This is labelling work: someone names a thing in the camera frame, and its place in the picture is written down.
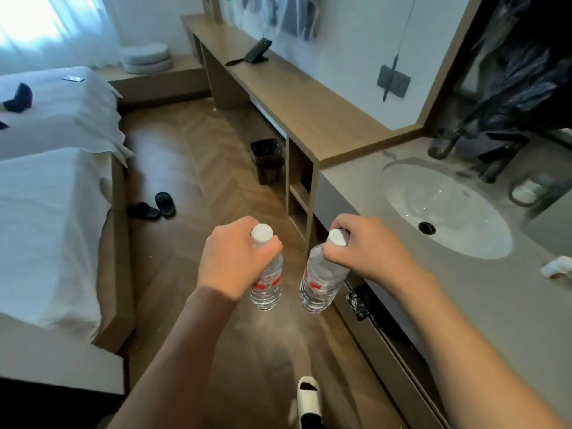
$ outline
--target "gray wall socket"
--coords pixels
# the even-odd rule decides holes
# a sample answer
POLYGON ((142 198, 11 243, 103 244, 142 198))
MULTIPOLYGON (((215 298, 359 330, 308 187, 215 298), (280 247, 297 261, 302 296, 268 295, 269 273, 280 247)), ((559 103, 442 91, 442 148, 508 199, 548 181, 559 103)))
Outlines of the gray wall socket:
MULTIPOLYGON (((377 85, 385 90, 387 86, 387 82, 389 81, 391 76, 391 68, 384 64, 379 71, 379 77, 377 78, 377 85)), ((393 79, 391 80, 390 84, 390 92, 393 93, 398 98, 403 98, 405 96, 405 92, 407 91, 407 87, 409 87, 409 81, 411 81, 411 77, 408 77, 405 74, 402 74, 399 71, 394 72, 393 79)))

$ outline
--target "white blanket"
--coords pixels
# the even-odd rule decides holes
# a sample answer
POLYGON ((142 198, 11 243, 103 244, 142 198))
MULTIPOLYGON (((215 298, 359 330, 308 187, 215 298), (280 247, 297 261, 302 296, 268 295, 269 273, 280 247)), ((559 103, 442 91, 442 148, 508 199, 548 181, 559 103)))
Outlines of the white blanket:
POLYGON ((0 161, 0 311, 90 343, 109 202, 96 156, 60 149, 0 161))
POLYGON ((63 147, 112 152, 124 165, 133 155, 123 143, 117 112, 120 94, 87 67, 25 72, 0 77, 0 102, 9 100, 19 83, 32 88, 32 108, 22 114, 0 113, 9 126, 0 131, 0 159, 23 157, 63 147), (69 82, 63 77, 85 78, 69 82))

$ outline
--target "round cushion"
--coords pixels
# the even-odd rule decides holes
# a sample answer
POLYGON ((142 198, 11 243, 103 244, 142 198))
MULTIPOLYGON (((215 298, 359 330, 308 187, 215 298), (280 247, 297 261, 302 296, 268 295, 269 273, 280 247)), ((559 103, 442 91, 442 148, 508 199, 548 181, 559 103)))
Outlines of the round cushion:
POLYGON ((123 62, 122 64, 123 64, 123 69, 125 69, 130 74, 136 74, 136 75, 156 74, 158 72, 171 69, 174 65, 173 59, 167 59, 159 63, 151 63, 151 64, 129 64, 125 62, 123 62))
POLYGON ((127 64, 159 63, 170 57, 169 47, 164 43, 149 43, 121 49, 121 61, 127 64))

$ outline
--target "white bottle cap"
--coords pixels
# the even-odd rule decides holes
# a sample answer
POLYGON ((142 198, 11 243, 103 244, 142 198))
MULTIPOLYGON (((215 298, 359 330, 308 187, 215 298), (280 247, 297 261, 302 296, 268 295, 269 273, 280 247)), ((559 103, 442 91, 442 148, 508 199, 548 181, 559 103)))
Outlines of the white bottle cap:
POLYGON ((262 247, 272 239, 274 232, 268 224, 257 224, 251 231, 251 236, 254 240, 254 244, 262 247))
POLYGON ((334 229, 329 233, 326 243, 336 244, 340 247, 347 247, 349 243, 349 233, 345 229, 334 229))
POLYGON ((558 278, 560 274, 568 275, 572 272, 572 259, 560 256, 540 268, 540 274, 547 279, 558 278))

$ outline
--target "sink drain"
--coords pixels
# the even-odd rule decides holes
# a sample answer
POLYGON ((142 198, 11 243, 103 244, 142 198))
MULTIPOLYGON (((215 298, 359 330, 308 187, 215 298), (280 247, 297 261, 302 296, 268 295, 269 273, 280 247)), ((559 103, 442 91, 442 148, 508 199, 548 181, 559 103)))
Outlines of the sink drain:
POLYGON ((435 226, 433 226, 433 224, 428 223, 426 221, 419 223, 419 230, 421 230, 424 234, 428 235, 435 234, 435 232, 437 231, 437 229, 435 229, 435 226))

